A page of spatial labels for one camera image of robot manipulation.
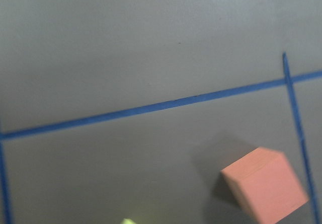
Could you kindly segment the orange foam block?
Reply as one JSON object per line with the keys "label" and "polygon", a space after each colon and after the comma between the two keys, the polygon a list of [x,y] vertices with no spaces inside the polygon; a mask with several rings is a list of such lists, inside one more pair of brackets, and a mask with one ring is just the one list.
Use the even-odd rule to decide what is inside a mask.
{"label": "orange foam block", "polygon": [[220,172],[242,210],[257,223],[277,223],[309,201],[280,151],[258,147]]}

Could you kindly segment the yellow foam block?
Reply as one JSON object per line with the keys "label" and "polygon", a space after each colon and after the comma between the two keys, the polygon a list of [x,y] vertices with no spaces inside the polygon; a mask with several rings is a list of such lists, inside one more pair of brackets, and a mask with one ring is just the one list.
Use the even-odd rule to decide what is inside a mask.
{"label": "yellow foam block", "polygon": [[134,222],[132,219],[124,218],[124,219],[121,221],[121,224],[136,224],[136,222]]}

